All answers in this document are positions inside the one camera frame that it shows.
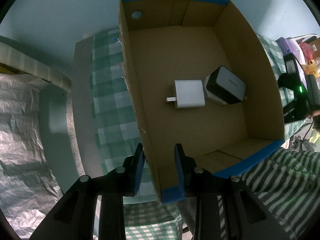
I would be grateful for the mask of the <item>black and grey charger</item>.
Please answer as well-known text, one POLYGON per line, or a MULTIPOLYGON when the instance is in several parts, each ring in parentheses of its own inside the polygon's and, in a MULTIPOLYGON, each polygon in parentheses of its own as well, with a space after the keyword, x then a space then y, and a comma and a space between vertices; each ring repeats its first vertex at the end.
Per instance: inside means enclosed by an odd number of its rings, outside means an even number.
POLYGON ((203 81, 205 98, 218 105, 242 103, 246 89, 246 83, 225 66, 214 70, 203 81))

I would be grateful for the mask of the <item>white square charger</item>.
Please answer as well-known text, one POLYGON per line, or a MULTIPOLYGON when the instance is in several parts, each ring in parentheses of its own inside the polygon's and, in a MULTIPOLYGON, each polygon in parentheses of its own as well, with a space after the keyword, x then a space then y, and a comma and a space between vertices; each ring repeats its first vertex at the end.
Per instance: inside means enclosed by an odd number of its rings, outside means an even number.
POLYGON ((205 106, 201 80, 175 80, 174 96, 167 97, 166 103, 174 103, 176 109, 199 108, 205 106))

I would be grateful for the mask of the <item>red package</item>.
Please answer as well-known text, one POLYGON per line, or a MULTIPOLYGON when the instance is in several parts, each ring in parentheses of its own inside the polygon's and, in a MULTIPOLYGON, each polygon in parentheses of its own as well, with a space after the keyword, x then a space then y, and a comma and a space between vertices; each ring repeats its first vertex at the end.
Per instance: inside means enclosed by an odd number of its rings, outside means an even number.
POLYGON ((302 52, 303 52, 303 55, 304 55, 304 58, 305 58, 305 61, 312 61, 313 60, 313 54, 314 54, 314 49, 313 47, 306 43, 306 42, 300 42, 299 44, 302 52))

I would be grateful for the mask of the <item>blue-edged cardboard box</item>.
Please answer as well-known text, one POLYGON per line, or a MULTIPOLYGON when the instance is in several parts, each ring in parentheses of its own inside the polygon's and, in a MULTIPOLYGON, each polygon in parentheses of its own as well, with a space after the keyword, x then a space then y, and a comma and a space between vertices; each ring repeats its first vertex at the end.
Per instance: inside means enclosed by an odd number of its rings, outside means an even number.
POLYGON ((157 198, 183 198, 174 147, 239 175, 285 140, 277 81, 231 0, 119 0, 124 74, 157 198))

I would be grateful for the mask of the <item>purple product box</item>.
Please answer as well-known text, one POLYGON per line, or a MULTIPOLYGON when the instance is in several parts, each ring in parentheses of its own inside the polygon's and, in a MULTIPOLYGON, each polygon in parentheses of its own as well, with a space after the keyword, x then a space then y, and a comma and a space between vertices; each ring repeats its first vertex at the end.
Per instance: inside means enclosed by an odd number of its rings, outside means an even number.
POLYGON ((305 64, 305 58, 302 49, 296 40, 291 38, 280 37, 276 40, 280 46, 283 55, 293 54, 301 65, 305 64))

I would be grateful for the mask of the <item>striped beige cushion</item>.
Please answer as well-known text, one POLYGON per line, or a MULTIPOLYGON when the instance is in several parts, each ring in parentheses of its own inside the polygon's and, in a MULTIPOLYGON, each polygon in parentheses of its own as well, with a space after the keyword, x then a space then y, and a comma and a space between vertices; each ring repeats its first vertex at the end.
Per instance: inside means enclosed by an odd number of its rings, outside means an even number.
POLYGON ((68 93, 72 90, 72 82, 67 76, 4 43, 1 43, 1 64, 40 77, 68 93))

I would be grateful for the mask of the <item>green checkered tablecloth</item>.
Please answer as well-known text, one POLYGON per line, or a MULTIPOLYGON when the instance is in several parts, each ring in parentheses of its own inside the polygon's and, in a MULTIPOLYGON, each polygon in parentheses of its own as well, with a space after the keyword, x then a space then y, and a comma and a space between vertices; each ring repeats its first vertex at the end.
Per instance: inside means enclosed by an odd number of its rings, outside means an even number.
MULTIPOLYGON (((91 52, 92 115, 104 173, 121 166, 141 142, 123 73, 120 29, 93 36, 91 52)), ((124 198, 127 239, 181 239, 183 219, 175 204, 157 202, 149 167, 143 168, 139 191, 124 198)))

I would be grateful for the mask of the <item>grey striped towel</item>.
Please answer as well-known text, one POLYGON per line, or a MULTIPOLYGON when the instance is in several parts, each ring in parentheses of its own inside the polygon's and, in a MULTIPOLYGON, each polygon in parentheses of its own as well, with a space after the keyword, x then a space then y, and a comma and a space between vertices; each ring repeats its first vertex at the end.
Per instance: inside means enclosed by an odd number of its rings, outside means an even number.
POLYGON ((319 153, 284 148, 180 202, 193 239, 319 239, 319 153))

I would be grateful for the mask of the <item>grey crinkled woven sack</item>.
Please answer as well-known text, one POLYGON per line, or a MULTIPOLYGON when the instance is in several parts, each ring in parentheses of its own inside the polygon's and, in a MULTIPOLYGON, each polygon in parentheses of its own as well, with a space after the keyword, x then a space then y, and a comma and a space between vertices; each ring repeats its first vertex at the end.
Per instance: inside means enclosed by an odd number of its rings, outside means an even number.
POLYGON ((46 86, 33 75, 1 75, 1 210, 21 239, 30 238, 62 197, 40 138, 46 86))

